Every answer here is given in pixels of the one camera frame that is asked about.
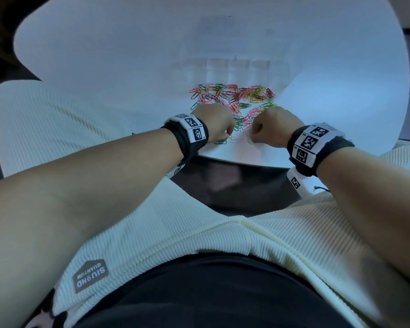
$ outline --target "pile of paper clips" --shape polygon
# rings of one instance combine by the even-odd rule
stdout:
[[[199,104],[213,104],[220,102],[227,106],[233,113],[235,131],[246,130],[252,125],[254,118],[263,110],[277,107],[273,102],[276,95],[262,86],[239,87],[235,84],[198,84],[190,90],[192,100],[196,102],[191,106],[194,110]],[[251,108],[252,104],[260,104],[248,110],[243,116],[241,110]]]

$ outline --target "dark floor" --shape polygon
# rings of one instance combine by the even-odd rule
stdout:
[[[32,0],[24,9],[22,0],[5,11],[4,21],[9,30],[32,10],[47,0]],[[410,37],[407,38],[410,50]],[[37,79],[22,65],[15,65],[0,58],[0,82],[11,79]],[[401,132],[404,139],[410,139],[410,106],[406,123]],[[253,167],[225,163],[197,157],[181,170],[173,181],[187,193],[207,206],[226,215],[246,216],[262,214],[287,207],[299,199],[298,194],[287,181],[286,169]]]

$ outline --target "white table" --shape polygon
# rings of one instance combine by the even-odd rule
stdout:
[[[378,155],[408,104],[407,49],[387,0],[51,0],[14,47],[43,81],[129,113],[131,132],[189,111],[193,84],[263,85],[304,122]],[[291,166],[284,149],[246,140],[201,154]]]

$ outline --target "wristband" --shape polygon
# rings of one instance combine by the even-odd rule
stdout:
[[[187,164],[208,143],[208,128],[194,115],[172,116],[161,128],[170,130],[178,141],[179,148],[184,155],[178,167]]]
[[[344,133],[326,123],[315,123],[297,129],[287,144],[290,161],[304,176],[317,176],[318,165],[331,153],[355,145],[344,138]]]

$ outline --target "hand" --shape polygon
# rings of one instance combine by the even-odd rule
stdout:
[[[304,125],[297,116],[282,107],[268,108],[254,119],[251,139],[254,143],[287,147],[293,132]]]
[[[207,126],[208,143],[227,140],[234,131],[235,123],[232,112],[222,104],[200,104],[192,114]]]

